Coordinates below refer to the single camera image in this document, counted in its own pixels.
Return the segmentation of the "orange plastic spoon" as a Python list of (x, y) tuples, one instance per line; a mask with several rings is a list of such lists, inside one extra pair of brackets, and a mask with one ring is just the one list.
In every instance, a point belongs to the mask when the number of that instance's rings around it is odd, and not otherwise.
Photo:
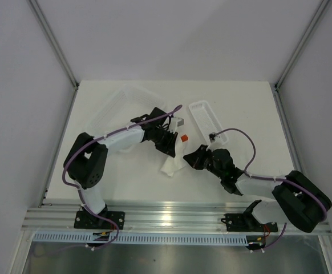
[(188, 139), (189, 139), (188, 135), (186, 135), (186, 134), (181, 136), (181, 141), (182, 142), (186, 142), (186, 141), (188, 141)]

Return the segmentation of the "white paper napkin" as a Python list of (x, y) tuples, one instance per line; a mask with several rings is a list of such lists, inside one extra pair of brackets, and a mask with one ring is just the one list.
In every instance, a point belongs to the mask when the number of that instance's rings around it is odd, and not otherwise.
[(171, 178), (177, 171), (186, 166), (183, 156), (187, 143), (187, 139), (182, 140), (181, 137), (177, 137), (175, 144), (175, 157), (173, 158), (171, 156), (167, 156), (165, 162), (161, 166), (160, 172)]

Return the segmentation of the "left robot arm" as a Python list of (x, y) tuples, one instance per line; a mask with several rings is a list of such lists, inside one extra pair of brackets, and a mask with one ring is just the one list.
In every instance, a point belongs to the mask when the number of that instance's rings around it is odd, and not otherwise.
[(62, 180), (76, 188), (82, 207), (88, 212), (87, 221), (94, 228), (107, 222), (107, 208), (96, 185), (100, 182), (107, 156), (145, 141), (153, 142), (155, 149), (176, 158), (176, 143), (180, 139), (177, 128), (184, 121), (174, 114), (180, 104), (169, 113), (155, 107), (150, 114), (135, 117), (113, 132), (94, 137), (86, 132), (78, 135), (63, 163)]

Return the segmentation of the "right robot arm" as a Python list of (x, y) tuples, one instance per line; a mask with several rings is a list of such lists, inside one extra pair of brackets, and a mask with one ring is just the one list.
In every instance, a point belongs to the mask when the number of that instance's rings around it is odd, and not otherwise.
[(236, 231), (258, 231), (263, 225), (290, 223), (311, 233), (318, 223), (326, 220), (332, 202), (303, 173), (293, 170), (274, 178), (250, 175), (234, 165), (230, 152), (224, 148), (211, 150), (201, 145), (183, 159), (195, 170), (207, 170), (219, 178), (223, 189), (232, 195), (258, 196), (246, 210), (231, 219), (223, 219), (229, 231), (233, 222)]

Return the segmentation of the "large white plastic basket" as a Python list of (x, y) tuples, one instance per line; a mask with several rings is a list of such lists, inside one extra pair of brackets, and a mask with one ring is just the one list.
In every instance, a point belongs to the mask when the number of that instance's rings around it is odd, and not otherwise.
[(139, 85), (125, 84), (95, 108), (84, 130), (92, 136), (102, 136), (128, 125), (135, 117), (149, 114), (154, 107), (165, 110), (166, 106), (160, 95)]

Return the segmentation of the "small white cutlery tray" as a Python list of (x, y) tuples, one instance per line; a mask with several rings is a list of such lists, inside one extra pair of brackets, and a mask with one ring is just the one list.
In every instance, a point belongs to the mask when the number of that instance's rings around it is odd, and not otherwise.
[(193, 102), (188, 108), (205, 143), (210, 145), (213, 141), (210, 140), (209, 135), (222, 131), (221, 123), (216, 114), (205, 100)]

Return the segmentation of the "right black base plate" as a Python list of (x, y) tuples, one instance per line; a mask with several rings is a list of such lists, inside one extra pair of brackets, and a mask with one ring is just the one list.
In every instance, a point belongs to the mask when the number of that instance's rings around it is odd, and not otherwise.
[(278, 232), (276, 223), (261, 224), (243, 213), (226, 213), (221, 222), (228, 232)]

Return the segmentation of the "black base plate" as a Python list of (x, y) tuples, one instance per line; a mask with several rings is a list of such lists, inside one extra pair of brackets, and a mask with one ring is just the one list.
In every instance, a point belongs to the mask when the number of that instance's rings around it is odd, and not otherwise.
[(243, 213), (226, 213), (221, 222), (228, 232), (278, 232), (276, 223), (261, 224)]
[[(124, 227), (125, 212), (122, 211), (107, 211), (101, 212), (100, 215), (113, 221), (120, 230)], [(75, 229), (115, 229), (112, 223), (104, 221), (95, 217), (87, 211), (78, 211), (74, 220)]]

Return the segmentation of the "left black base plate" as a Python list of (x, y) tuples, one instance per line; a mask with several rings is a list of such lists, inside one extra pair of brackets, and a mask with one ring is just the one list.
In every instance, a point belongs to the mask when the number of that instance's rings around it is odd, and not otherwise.
[[(100, 215), (113, 221), (120, 230), (124, 227), (125, 212), (122, 211), (107, 211), (101, 212)], [(75, 229), (115, 229), (112, 223), (104, 221), (95, 217), (87, 211), (78, 211), (74, 220)]]

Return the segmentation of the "right aluminium frame post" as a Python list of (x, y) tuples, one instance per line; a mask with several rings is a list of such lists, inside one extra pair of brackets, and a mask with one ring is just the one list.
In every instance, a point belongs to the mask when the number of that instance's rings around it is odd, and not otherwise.
[(304, 28), (304, 31), (302, 32), (296, 46), (294, 47), (294, 50), (292, 51), (288, 61), (286, 62), (286, 65), (284, 65), (282, 72), (280, 73), (276, 83), (274, 84), (274, 90), (276, 92), (280, 91), (287, 77), (292, 72), (294, 66), (298, 62), (300, 56), (302, 55), (309, 41), (313, 37), (314, 32), (318, 29), (320, 22), (323, 20), (331, 4), (332, 0), (319, 1), (317, 8), (311, 16), (307, 26)]

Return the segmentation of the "aluminium frame post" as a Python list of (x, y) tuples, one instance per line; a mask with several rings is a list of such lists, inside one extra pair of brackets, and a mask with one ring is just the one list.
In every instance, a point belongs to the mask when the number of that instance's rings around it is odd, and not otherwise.
[(288, 61), (286, 62), (286, 65), (284, 65), (282, 72), (280, 73), (276, 83), (274, 84), (274, 90), (276, 92), (280, 91), (287, 77), (292, 72), (294, 66), (298, 62), (300, 56), (302, 55), (309, 41), (313, 37), (314, 32), (318, 29), (320, 22), (323, 20), (331, 4), (332, 0), (319, 1), (317, 8), (311, 16), (307, 26), (304, 28), (304, 31), (302, 32), (296, 46), (294, 47), (294, 50), (292, 51)]
[(68, 81), (71, 83), (71, 86), (74, 90), (77, 90), (79, 87), (79, 82), (76, 80), (73, 70), (68, 63), (68, 60), (55, 36), (55, 33), (50, 26), (50, 23), (40, 6), (39, 1), (37, 0), (28, 0), (27, 1), (35, 19), (39, 27), (41, 28), (44, 37), (46, 38), (48, 44), (50, 45), (58, 63), (60, 64), (65, 76), (67, 77)]

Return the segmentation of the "aluminium mounting rail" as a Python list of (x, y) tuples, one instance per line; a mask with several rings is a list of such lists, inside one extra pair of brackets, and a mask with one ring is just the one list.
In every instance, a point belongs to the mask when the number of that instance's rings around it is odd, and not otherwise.
[[(140, 233), (218, 234), (226, 230), (220, 221), (226, 213), (242, 213), (248, 202), (190, 203), (190, 202), (132, 202), (110, 201), (111, 211), (125, 212), (124, 231)], [(73, 230), (76, 200), (51, 200), (39, 207), (29, 208), (22, 230)]]

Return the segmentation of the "left aluminium frame post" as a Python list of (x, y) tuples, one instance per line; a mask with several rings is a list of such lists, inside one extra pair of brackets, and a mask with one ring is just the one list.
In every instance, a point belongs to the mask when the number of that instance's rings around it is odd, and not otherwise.
[(68, 60), (55, 36), (55, 33), (50, 26), (50, 23), (40, 6), (39, 1), (37, 0), (28, 0), (27, 1), (35, 19), (39, 27), (41, 28), (44, 37), (46, 38), (48, 44), (50, 45), (58, 63), (60, 64), (65, 76), (67, 77), (68, 81), (71, 83), (71, 86), (74, 90), (77, 90), (79, 87), (79, 82), (76, 80), (73, 70), (68, 63)]

